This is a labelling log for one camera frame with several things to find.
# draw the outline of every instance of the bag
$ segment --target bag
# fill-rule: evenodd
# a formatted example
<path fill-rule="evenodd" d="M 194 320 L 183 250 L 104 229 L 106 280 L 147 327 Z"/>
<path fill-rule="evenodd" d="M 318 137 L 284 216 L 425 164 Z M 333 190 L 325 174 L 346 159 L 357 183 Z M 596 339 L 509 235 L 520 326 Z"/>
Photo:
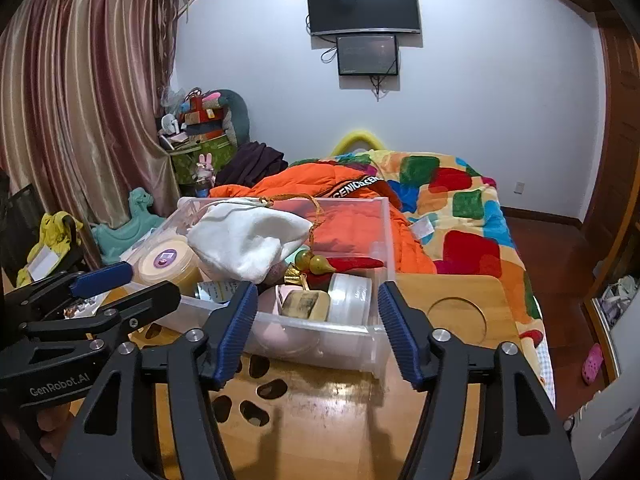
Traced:
<path fill-rule="evenodd" d="M 632 276 L 623 276 L 605 289 L 600 304 L 610 328 L 624 314 L 637 290 L 636 280 Z"/>
<path fill-rule="evenodd" d="M 260 198 L 231 198 L 209 206 L 187 236 L 191 249 L 225 278 L 261 283 L 293 254 L 313 224 Z"/>

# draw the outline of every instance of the teal rocking horse toy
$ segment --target teal rocking horse toy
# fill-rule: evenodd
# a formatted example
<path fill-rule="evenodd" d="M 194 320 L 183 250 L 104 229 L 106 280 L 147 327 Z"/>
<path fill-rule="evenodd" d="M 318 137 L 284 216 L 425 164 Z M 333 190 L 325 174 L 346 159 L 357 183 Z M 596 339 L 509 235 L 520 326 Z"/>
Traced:
<path fill-rule="evenodd" d="M 164 222 L 164 218 L 147 210 L 153 202 L 154 198 L 149 193 L 137 187 L 129 193 L 129 222 L 117 229 L 109 229 L 107 224 L 100 224 L 91 229 L 105 265 L 117 263 L 120 260 L 119 256 L 140 240 L 149 229 Z"/>

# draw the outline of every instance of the green box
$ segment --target green box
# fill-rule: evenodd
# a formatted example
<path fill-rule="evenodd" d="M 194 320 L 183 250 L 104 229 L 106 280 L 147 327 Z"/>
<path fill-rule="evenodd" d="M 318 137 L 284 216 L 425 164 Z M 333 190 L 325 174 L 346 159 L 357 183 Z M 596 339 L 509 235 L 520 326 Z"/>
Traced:
<path fill-rule="evenodd" d="M 194 184 L 194 175 L 197 172 L 197 163 L 200 155 L 211 154 L 211 165 L 220 171 L 236 154 L 235 147 L 226 138 L 226 135 L 206 140 L 199 144 L 183 146 L 178 150 L 169 152 L 174 166 L 175 179 L 178 184 L 184 186 Z"/>

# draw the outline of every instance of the white wall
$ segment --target white wall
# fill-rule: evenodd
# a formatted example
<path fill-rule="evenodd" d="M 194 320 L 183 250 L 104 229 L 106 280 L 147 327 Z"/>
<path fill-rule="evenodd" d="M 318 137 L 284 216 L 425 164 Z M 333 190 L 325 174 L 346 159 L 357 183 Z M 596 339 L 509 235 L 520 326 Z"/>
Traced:
<path fill-rule="evenodd" d="M 591 25 L 564 0 L 419 1 L 421 42 L 401 45 L 421 46 L 401 46 L 380 102 L 320 62 L 306 0 L 196 0 L 178 25 L 178 81 L 240 93 L 252 138 L 287 160 L 363 128 L 389 149 L 464 158 L 503 205 L 577 217 L 602 127 Z"/>

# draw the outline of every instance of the monitor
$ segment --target monitor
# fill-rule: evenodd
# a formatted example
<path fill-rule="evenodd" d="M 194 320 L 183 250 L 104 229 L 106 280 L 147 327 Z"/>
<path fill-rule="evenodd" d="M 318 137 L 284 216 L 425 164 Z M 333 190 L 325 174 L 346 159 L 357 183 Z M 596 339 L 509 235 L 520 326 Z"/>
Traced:
<path fill-rule="evenodd" d="M 420 32 L 418 0 L 307 0 L 312 36 Z"/>
<path fill-rule="evenodd" d="M 337 36 L 338 74 L 398 75 L 398 46 L 393 34 Z"/>

